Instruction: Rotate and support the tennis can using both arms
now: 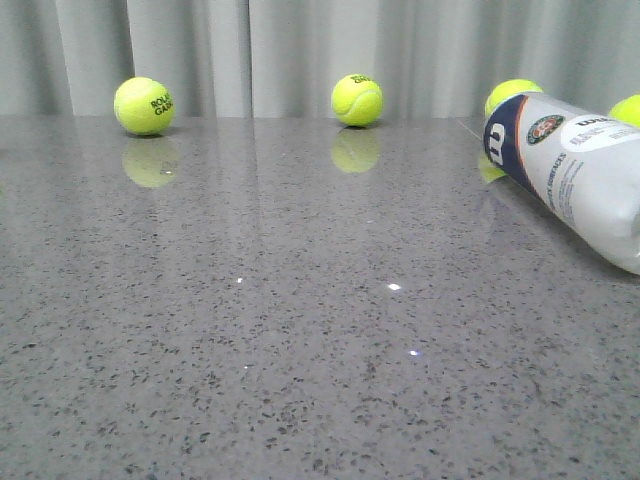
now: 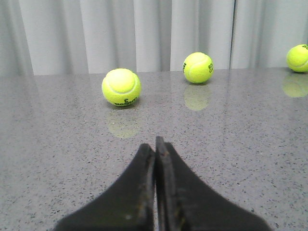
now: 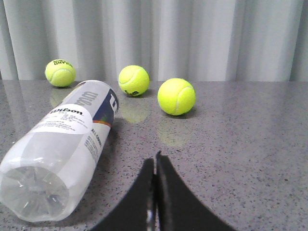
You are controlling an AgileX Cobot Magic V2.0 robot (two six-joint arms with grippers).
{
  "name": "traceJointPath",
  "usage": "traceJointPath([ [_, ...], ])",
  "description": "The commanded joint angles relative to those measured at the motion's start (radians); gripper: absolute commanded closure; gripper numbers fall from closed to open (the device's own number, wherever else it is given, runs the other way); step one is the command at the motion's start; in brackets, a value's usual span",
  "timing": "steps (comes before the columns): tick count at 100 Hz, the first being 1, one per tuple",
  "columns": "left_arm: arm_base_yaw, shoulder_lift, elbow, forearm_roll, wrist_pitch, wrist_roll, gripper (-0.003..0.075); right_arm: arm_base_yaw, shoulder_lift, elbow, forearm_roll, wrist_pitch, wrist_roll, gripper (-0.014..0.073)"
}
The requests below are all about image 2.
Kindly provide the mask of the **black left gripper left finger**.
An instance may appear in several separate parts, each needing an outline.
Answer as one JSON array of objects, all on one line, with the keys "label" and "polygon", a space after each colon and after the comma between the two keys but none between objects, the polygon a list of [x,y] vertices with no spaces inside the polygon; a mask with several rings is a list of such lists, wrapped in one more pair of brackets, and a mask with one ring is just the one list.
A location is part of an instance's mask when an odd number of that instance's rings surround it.
[{"label": "black left gripper left finger", "polygon": [[141,144],[123,174],[99,197],[63,218],[57,231],[152,231],[154,151]]}]

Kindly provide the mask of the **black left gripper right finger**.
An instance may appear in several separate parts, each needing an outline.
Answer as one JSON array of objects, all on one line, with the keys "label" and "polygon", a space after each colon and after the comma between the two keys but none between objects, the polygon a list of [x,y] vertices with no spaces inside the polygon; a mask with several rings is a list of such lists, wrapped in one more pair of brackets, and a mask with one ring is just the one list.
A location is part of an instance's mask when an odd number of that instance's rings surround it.
[{"label": "black left gripper right finger", "polygon": [[185,164],[174,147],[156,138],[156,193],[162,231],[269,231],[261,217],[228,201]]}]

